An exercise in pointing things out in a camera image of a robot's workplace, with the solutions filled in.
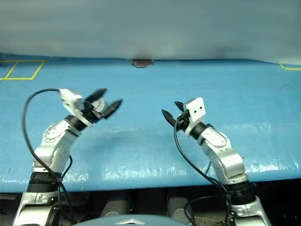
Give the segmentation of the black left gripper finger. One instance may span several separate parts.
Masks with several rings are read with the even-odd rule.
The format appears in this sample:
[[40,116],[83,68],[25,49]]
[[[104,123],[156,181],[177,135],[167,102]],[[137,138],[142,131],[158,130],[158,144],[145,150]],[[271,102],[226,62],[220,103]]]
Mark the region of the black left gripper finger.
[[108,90],[107,88],[97,89],[95,92],[93,92],[91,95],[89,95],[85,99],[85,101],[89,102],[89,103],[93,103],[94,101],[100,99],[107,90]]
[[122,104],[122,99],[114,101],[109,105],[104,111],[102,111],[102,117],[108,119],[112,114],[114,114]]

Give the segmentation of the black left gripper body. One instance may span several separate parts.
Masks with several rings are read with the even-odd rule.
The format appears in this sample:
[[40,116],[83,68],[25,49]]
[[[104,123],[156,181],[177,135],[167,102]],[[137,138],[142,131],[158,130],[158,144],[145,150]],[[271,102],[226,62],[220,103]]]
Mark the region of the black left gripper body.
[[84,107],[83,116],[90,123],[97,123],[102,118],[103,101],[94,101],[93,103],[85,101]]

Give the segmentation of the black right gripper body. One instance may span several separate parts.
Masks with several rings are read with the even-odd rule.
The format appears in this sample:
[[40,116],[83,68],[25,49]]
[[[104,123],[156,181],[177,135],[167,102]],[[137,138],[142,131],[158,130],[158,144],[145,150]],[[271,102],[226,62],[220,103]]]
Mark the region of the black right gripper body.
[[184,112],[180,113],[178,115],[178,118],[176,120],[176,131],[186,131],[188,128],[188,125],[190,123],[190,113],[188,110],[185,110]]

